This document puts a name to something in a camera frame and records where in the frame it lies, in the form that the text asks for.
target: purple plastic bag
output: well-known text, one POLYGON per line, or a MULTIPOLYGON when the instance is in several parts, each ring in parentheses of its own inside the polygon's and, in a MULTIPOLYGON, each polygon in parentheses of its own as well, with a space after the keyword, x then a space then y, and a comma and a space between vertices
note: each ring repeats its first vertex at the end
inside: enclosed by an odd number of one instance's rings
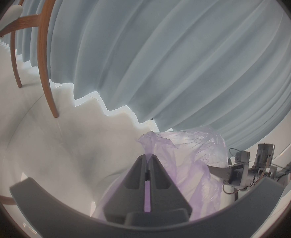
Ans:
MULTIPOLYGON (((228 155, 224 139, 210 126, 200 126, 190 131, 149 131, 138 140, 145 150, 147 160, 155 154, 180 192, 191 205, 190 220, 210 215, 219 210, 222 184, 211 177, 207 165, 227 167, 228 155)), ((105 220, 102 208, 126 176, 120 175, 104 193, 93 217, 105 220)), ((150 194, 145 193, 145 211, 150 209, 150 194)))

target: white floor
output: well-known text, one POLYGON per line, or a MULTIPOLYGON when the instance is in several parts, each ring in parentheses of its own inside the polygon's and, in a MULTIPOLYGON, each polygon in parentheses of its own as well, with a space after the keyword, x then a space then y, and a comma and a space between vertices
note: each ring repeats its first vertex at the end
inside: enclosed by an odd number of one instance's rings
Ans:
MULTIPOLYGON (((22 63, 20 57, 17 64, 21 89, 9 48, 0 43, 0 194, 10 196, 9 187, 23 173, 63 203, 91 215, 92 201, 98 201, 113 179, 143 154, 136 140, 156 131, 156 125, 151 120, 138 124, 129 109, 105 110, 96 93, 74 101, 72 84, 51 84, 60 113, 54 118, 38 68, 22 63)), ((233 200, 222 194, 221 208, 233 200)), ((6 209, 25 228, 27 221, 17 207, 6 209)))

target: plastic bag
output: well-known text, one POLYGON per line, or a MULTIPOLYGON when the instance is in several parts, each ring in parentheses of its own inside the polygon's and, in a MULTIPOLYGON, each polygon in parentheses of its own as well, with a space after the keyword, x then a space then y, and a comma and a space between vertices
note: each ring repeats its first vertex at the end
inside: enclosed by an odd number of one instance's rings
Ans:
POLYGON ((180 192, 191 205, 190 220, 219 210, 222 184, 211 177, 207 165, 227 167, 228 155, 223 138, 210 126, 191 131, 152 131, 141 136, 147 159, 155 154, 180 192))

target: wooden chair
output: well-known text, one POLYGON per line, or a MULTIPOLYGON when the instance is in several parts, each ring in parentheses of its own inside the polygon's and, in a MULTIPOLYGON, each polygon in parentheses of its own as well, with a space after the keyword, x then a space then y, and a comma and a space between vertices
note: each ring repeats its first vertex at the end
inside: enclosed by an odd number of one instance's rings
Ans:
MULTIPOLYGON (((49 85, 49 77, 47 71, 47 57, 46 57, 46 45, 47 45, 47 34, 48 34, 48 26, 49 20, 52 14, 52 10, 54 7, 56 0, 45 0, 42 11, 40 14, 33 14, 24 17, 20 17, 12 23, 8 24, 0 31, 0 37, 11 33, 11 43, 10 43, 10 51, 11 51, 11 61, 13 67, 13 73, 16 79, 16 83, 19 88, 22 87, 22 83, 20 80, 19 73, 17 71, 16 65, 16 57, 15 57, 15 31, 29 28, 29 27, 38 27, 38 35, 37 35, 37 62, 38 62, 38 70, 40 73, 40 79, 42 88, 46 97, 46 101, 48 106, 54 117, 58 117, 58 111, 56 109, 56 105, 52 96, 52 91, 49 85)), ((20 0, 19 5, 22 5, 24 0, 20 0)))

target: translucent plastic bag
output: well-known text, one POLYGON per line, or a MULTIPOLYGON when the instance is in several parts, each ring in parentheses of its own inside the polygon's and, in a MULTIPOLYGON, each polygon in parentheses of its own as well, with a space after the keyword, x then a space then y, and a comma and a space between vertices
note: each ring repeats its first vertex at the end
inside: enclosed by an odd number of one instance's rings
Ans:
MULTIPOLYGON (((191 205, 190 220, 196 220, 219 210, 222 184, 211 177, 207 165, 227 167, 228 155, 223 138, 210 126, 190 131, 149 131, 138 140, 147 160, 155 154, 180 192, 191 205)), ((116 191, 128 170, 109 186, 93 217, 105 220, 102 208, 116 191)))

